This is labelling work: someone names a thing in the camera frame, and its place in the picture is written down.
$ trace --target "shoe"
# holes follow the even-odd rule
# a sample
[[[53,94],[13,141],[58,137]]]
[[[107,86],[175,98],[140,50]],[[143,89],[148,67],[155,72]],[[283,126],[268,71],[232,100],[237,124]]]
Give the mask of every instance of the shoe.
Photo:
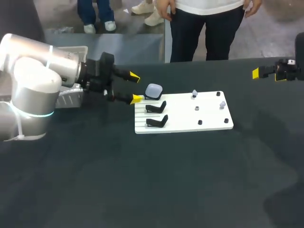
[[[87,34],[95,34],[96,33],[96,29],[94,25],[85,25],[84,26],[84,31]]]
[[[116,29],[115,21],[107,21],[104,23],[105,30],[112,32]]]
[[[156,26],[156,25],[161,24],[161,23],[163,23],[163,22],[164,22],[164,20],[163,20],[163,18],[161,18],[160,15],[158,14],[157,9],[154,10],[153,14],[151,14],[150,17],[148,17],[148,18],[146,18],[146,19],[144,20],[144,23],[145,23],[146,25],[149,25],[149,26]]]
[[[148,4],[143,0],[139,5],[132,7],[131,11],[135,14],[152,13],[154,11],[154,4]]]

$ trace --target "black bracket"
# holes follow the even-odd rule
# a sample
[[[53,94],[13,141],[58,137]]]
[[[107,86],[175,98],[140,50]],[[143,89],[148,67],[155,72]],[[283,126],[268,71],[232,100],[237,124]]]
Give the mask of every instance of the black bracket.
[[[148,125],[148,127],[164,127],[165,124],[167,123],[168,121],[168,115],[165,115],[162,119],[162,121],[157,121],[157,120],[153,120],[153,119],[147,119],[146,120],[146,123]]]
[[[164,101],[160,107],[156,107],[153,105],[146,105],[146,110],[148,113],[162,113],[167,105],[167,102]]]

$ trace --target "hand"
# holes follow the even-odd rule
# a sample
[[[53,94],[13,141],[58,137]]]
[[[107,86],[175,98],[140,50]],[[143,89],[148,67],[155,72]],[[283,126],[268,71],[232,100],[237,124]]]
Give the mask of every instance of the hand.
[[[245,0],[244,9],[249,7],[251,1],[253,2],[253,6],[251,9],[246,11],[245,18],[249,18],[250,16],[254,15],[262,5],[262,0]]]
[[[175,0],[157,0],[156,8],[160,16],[164,19],[172,21],[169,13],[167,13],[168,6],[171,6],[171,13],[175,14]]]

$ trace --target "white board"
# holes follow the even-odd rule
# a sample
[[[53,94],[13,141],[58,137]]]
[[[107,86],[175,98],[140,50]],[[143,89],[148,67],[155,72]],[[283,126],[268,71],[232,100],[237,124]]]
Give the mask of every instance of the white board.
[[[233,121],[224,93],[220,91],[220,96],[217,96],[217,92],[199,93],[196,98],[192,97],[192,93],[188,93],[165,94],[159,101],[143,99],[135,104],[135,132],[153,134],[232,129]],[[146,111],[146,105],[160,107],[163,101],[167,102],[163,113]],[[223,101],[226,106],[220,109],[219,104]],[[147,126],[146,119],[161,121],[165,115],[168,115],[169,119],[163,128]]]

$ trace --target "yellow tip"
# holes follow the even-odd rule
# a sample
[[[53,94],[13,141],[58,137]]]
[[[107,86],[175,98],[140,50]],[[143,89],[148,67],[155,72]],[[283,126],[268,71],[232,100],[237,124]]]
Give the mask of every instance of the yellow tip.
[[[141,96],[133,94],[133,100],[131,101],[130,104],[132,105],[132,104],[135,104],[135,103],[140,103],[142,101],[142,98],[143,97],[141,97]]]
[[[277,79],[276,79],[276,74],[275,74],[275,81],[276,81],[276,82],[280,82],[280,81],[287,81],[287,79],[283,79],[283,80],[277,80]]]
[[[139,83],[139,81],[141,80],[141,78],[138,77],[136,74],[134,74],[132,71],[130,71],[130,76],[137,78],[137,82],[136,83]]]
[[[252,71],[252,79],[258,79],[259,76],[258,76],[258,68],[255,69],[254,71]]]

